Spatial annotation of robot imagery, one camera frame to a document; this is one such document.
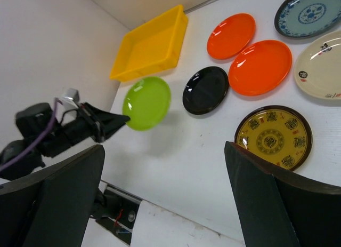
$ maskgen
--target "red wire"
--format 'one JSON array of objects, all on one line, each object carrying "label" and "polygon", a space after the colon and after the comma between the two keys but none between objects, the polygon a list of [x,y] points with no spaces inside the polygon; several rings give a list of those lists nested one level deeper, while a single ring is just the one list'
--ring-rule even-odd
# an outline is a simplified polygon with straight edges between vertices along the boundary
[{"label": "red wire", "polygon": [[122,213],[123,213],[123,209],[121,209],[120,211],[119,211],[119,214],[118,214],[118,216],[117,216],[117,218],[115,219],[115,224],[113,225],[113,227],[116,227],[116,226],[118,226],[118,220],[122,217]]}]

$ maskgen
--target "plastic tray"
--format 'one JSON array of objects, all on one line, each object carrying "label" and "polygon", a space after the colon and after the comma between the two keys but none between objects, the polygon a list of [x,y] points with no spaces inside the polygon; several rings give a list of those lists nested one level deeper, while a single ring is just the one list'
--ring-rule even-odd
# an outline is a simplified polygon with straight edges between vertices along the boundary
[{"label": "plastic tray", "polygon": [[110,79],[126,82],[177,66],[188,23],[178,5],[130,31],[122,40]]}]

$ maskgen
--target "lime green plate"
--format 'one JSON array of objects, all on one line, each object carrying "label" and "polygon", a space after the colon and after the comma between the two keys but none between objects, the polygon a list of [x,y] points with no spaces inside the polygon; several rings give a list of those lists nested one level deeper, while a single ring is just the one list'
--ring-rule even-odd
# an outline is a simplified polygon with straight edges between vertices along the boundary
[{"label": "lime green plate", "polygon": [[159,124],[171,104],[171,90],[158,77],[147,77],[135,83],[123,101],[123,114],[130,117],[127,125],[144,131]]}]

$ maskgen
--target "cream plate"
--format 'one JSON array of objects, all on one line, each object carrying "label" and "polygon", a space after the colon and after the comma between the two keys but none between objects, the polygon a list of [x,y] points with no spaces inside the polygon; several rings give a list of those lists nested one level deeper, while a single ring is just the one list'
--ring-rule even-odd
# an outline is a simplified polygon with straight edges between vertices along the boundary
[{"label": "cream plate", "polygon": [[341,99],[341,31],[324,35],[309,45],[294,67],[297,85],[320,99]]}]

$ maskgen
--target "yellow patterned plate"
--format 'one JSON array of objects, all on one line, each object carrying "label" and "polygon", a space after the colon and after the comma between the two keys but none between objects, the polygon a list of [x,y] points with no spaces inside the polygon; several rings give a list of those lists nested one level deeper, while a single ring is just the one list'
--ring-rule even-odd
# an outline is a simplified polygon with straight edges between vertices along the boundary
[{"label": "yellow patterned plate", "polygon": [[267,106],[243,119],[234,142],[268,162],[293,171],[307,159],[313,137],[300,113],[284,106]]}]

